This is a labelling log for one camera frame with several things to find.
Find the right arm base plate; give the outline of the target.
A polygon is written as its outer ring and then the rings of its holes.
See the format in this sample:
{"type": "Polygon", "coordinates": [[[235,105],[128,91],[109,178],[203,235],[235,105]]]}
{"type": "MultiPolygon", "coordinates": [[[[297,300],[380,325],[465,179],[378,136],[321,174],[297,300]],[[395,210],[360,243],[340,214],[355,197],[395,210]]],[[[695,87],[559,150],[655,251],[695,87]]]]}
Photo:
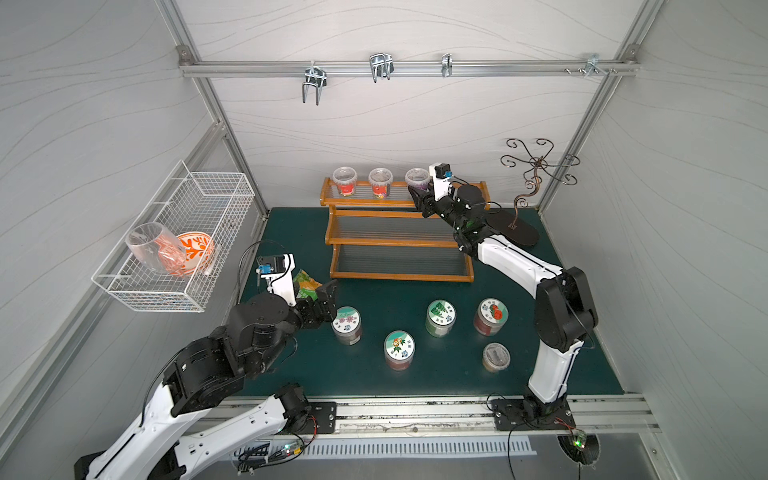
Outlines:
{"type": "Polygon", "coordinates": [[[563,431],[574,430],[576,424],[565,398],[541,403],[534,396],[520,399],[491,398],[486,407],[493,414],[498,431],[563,431]]]}

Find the orange wooden tiered shelf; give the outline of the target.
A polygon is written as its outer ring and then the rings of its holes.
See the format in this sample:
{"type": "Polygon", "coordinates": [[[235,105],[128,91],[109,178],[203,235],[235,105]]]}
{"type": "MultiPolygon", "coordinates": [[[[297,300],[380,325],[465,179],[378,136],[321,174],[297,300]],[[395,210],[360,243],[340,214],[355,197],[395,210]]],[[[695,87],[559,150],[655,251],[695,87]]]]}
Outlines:
{"type": "Polygon", "coordinates": [[[390,195],[380,199],[367,181],[343,196],[327,178],[320,203],[329,211],[325,243],[333,247],[332,278],[474,281],[473,261],[458,251],[451,227],[416,211],[406,182],[394,182],[390,195]]]}

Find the small clear-lid jar top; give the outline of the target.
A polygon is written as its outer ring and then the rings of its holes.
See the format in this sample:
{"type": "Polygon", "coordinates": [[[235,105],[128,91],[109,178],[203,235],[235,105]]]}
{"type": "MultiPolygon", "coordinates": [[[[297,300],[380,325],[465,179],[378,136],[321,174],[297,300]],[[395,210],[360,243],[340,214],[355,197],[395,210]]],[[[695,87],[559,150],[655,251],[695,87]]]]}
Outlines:
{"type": "Polygon", "coordinates": [[[342,197],[348,197],[355,193],[358,176],[354,168],[338,167],[333,171],[331,179],[342,197]]]}

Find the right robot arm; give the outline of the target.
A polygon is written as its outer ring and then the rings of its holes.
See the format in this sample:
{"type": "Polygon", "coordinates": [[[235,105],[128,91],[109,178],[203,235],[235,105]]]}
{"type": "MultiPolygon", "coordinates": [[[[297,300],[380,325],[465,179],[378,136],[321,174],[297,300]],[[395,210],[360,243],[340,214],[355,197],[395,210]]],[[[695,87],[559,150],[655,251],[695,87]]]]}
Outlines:
{"type": "Polygon", "coordinates": [[[530,419],[555,410],[566,398],[576,357],[598,324],[585,272],[548,263],[515,245],[509,212],[488,210],[475,186],[450,186],[443,196],[416,187],[408,192],[423,217],[437,216],[451,226],[460,252],[503,273],[534,299],[539,347],[524,405],[530,419]]]}

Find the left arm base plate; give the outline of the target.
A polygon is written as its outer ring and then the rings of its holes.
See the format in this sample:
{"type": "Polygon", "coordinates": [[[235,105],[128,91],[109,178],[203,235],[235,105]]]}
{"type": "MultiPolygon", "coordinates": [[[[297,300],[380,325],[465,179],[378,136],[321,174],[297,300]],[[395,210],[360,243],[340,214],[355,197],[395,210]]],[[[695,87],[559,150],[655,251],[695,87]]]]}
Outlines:
{"type": "Polygon", "coordinates": [[[330,435],[336,431],[338,403],[331,401],[310,402],[308,410],[291,429],[300,435],[330,435]]]}

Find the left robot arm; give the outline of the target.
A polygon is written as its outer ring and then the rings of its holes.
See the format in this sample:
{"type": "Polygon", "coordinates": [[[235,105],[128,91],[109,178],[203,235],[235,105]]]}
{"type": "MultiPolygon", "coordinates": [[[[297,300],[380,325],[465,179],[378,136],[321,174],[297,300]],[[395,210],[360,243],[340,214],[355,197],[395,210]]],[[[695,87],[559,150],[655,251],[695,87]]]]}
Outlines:
{"type": "Polygon", "coordinates": [[[295,305],[261,292],[234,306],[226,323],[182,348],[145,394],[141,414],[103,452],[74,464],[77,479],[192,479],[221,457],[253,440],[280,433],[323,431],[322,418],[303,388],[288,383],[243,414],[207,430],[189,429],[246,380],[269,373],[302,329],[316,329],[337,315],[332,280],[295,305]]]}

